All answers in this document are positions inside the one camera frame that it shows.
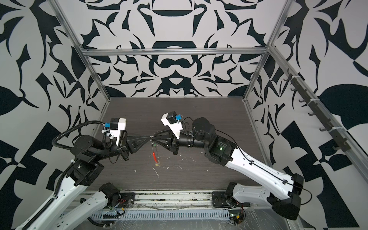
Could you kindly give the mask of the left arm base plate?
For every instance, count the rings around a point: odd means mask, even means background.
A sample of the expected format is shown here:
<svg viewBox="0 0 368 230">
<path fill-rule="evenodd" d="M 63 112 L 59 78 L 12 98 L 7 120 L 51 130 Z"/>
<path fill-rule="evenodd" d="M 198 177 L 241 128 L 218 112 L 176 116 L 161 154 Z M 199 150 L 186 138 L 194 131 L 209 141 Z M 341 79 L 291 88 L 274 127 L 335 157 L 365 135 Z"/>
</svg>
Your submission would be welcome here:
<svg viewBox="0 0 368 230">
<path fill-rule="evenodd" d="M 114 204 L 115 208 L 128 208 L 134 205 L 136 193 L 134 192 L 122 192 L 118 196 L 117 203 Z"/>
</svg>

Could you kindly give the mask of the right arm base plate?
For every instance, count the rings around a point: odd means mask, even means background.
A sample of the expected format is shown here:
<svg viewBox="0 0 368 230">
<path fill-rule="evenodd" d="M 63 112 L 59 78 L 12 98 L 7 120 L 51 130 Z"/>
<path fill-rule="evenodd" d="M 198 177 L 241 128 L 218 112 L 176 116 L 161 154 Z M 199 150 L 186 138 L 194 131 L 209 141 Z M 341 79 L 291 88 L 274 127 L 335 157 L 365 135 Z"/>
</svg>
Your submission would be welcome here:
<svg viewBox="0 0 368 230">
<path fill-rule="evenodd" d="M 237 206 L 236 201 L 225 196 L 225 192 L 214 191 L 211 193 L 212 206 L 218 209 L 234 208 Z"/>
</svg>

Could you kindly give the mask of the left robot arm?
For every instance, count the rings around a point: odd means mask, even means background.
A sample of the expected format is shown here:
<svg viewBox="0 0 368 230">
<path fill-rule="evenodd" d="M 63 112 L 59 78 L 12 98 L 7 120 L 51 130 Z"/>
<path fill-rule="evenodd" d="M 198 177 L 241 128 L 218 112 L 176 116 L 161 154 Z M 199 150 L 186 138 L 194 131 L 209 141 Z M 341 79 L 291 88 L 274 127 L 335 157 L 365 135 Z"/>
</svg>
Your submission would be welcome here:
<svg viewBox="0 0 368 230">
<path fill-rule="evenodd" d="M 53 194 L 24 223 L 19 230 L 73 230 L 94 213 L 108 207 L 116 216 L 124 215 L 121 208 L 120 190 L 112 183 L 103 184 L 90 198 L 83 201 L 67 214 L 69 205 L 92 184 L 104 166 L 100 160 L 122 156 L 128 160 L 150 141 L 149 136 L 128 136 L 122 132 L 120 139 L 111 148 L 104 148 L 102 142 L 84 135 L 77 140 L 71 151 L 76 156 L 71 165 L 60 176 Z"/>
</svg>

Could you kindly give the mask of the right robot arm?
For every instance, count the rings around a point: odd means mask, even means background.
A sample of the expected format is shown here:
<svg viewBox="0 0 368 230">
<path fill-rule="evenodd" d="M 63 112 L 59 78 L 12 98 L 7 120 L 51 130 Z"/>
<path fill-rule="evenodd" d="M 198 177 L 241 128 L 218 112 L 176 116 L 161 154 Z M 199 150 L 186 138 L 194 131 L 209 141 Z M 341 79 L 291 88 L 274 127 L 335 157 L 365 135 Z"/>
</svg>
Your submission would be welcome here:
<svg viewBox="0 0 368 230">
<path fill-rule="evenodd" d="M 277 171 L 251 157 L 234 140 L 219 136 L 218 130 L 206 118 L 192 122 L 192 130 L 183 133 L 183 122 L 178 118 L 162 117 L 166 130 L 151 138 L 167 150 L 178 153 L 179 147 L 201 148 L 211 162 L 235 170 L 260 184 L 260 188 L 230 183 L 226 196 L 234 203 L 254 203 L 270 206 L 278 215 L 296 220 L 301 209 L 304 178 Z"/>
</svg>

